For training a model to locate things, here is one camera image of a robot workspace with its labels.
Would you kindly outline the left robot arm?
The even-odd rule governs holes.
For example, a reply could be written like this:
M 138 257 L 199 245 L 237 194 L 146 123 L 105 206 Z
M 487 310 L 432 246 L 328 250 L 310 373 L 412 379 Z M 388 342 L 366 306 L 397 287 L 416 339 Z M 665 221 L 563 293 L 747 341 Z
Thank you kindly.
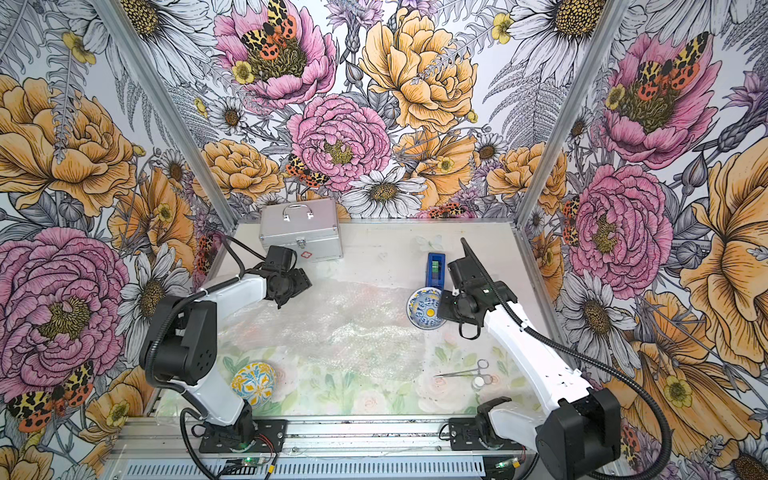
M 295 251 L 268 248 L 266 257 L 186 297 L 168 294 L 157 304 L 139 355 L 148 383 L 174 391 L 202 423 L 205 453 L 245 451 L 257 438 L 252 406 L 225 381 L 216 366 L 218 321 L 263 300 L 282 307 L 311 286 L 296 266 Z

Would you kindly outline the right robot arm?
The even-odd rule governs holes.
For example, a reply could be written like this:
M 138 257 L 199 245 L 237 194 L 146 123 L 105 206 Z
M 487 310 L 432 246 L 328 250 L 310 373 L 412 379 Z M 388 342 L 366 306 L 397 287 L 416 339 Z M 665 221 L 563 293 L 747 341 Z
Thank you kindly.
M 493 337 L 513 358 L 539 403 L 536 411 L 511 398 L 489 400 L 476 410 L 473 433 L 488 450 L 514 443 L 538 455 L 555 479 L 596 473 L 620 456 L 618 401 L 594 390 L 557 353 L 556 343 L 533 327 L 516 295 L 492 280 L 469 243 L 449 263 L 453 288 L 441 294 L 438 315 L 477 335 Z

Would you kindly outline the blue yellow patterned bowl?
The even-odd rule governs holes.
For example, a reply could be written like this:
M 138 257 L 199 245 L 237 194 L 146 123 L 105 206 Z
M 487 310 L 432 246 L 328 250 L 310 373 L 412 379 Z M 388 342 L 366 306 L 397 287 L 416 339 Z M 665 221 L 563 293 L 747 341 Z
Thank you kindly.
M 434 287 L 416 290 L 409 298 L 406 315 L 412 325 L 421 330 L 435 330 L 442 327 L 446 320 L 438 315 L 441 291 Z

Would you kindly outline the clear bubble wrap sheet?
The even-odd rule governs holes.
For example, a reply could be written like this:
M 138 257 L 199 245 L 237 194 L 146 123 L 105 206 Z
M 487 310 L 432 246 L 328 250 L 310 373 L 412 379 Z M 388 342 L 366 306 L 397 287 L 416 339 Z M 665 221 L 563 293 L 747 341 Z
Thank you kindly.
M 426 347 L 425 332 L 406 315 L 410 295 L 326 279 L 280 308 L 261 301 L 221 320 L 219 348 L 284 349 L 332 369 L 407 377 L 422 367 Z

